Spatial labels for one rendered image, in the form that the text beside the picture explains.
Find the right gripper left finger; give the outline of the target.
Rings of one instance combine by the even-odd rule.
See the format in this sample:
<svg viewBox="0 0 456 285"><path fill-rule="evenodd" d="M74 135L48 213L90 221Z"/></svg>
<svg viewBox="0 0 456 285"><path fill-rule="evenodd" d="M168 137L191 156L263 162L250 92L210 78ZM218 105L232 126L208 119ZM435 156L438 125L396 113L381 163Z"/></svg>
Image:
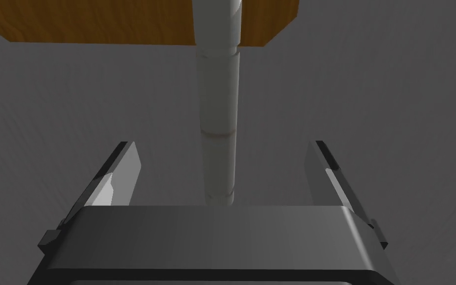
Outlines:
<svg viewBox="0 0 456 285"><path fill-rule="evenodd" d="M84 206L129 205L140 170L135 142L120 142L57 229L65 227Z"/></svg>

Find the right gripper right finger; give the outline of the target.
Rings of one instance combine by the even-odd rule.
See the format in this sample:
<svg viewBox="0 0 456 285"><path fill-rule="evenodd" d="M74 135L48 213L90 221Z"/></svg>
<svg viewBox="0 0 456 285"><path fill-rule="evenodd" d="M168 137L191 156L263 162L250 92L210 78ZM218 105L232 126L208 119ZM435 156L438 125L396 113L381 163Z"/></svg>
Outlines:
<svg viewBox="0 0 456 285"><path fill-rule="evenodd" d="M313 205L346 206L374 228L361 201L324 141L308 142L305 174Z"/></svg>

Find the pale grey table leg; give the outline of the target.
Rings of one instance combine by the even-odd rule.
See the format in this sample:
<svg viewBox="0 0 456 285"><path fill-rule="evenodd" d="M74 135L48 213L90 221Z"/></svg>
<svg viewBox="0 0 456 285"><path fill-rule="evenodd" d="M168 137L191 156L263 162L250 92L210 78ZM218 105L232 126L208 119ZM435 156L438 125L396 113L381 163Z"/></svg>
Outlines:
<svg viewBox="0 0 456 285"><path fill-rule="evenodd" d="M242 0L192 0L205 201L234 200Z"/></svg>

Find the brown wooden table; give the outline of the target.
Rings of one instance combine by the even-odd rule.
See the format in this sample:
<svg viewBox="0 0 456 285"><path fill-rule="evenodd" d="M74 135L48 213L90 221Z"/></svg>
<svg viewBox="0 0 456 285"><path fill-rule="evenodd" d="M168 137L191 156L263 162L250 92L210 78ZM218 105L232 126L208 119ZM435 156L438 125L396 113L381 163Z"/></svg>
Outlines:
<svg viewBox="0 0 456 285"><path fill-rule="evenodd" d="M10 42L263 47L300 0L0 0Z"/></svg>

